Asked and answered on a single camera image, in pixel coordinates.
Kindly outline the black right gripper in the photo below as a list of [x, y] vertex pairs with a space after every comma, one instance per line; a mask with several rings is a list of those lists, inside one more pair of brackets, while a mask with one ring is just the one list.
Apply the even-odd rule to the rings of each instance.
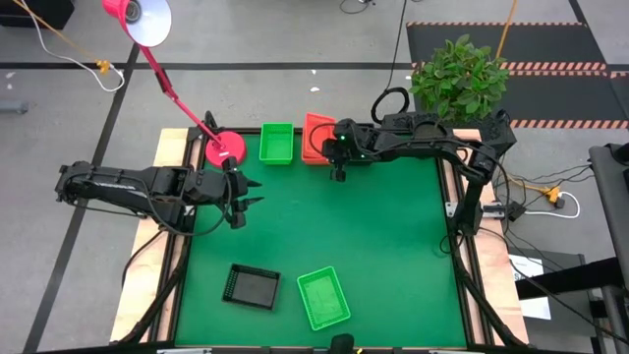
[[347, 164], [369, 165], [368, 149], [373, 125], [361, 124], [353, 119], [342, 119], [333, 125], [332, 137], [321, 145], [321, 154], [332, 165], [329, 178], [336, 182], [346, 181]]

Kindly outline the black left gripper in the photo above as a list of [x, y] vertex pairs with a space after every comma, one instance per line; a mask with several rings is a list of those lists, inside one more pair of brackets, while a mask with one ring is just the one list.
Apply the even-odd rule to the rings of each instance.
[[[237, 159], [233, 156], [227, 157], [222, 162], [222, 169], [223, 195], [219, 202], [219, 208], [231, 229], [242, 228], [246, 221], [239, 198], [248, 192], [248, 187], [257, 188], [261, 187], [262, 184], [253, 180], [246, 181], [245, 175], [238, 169]], [[245, 205], [249, 208], [262, 200], [264, 197], [245, 199]]]

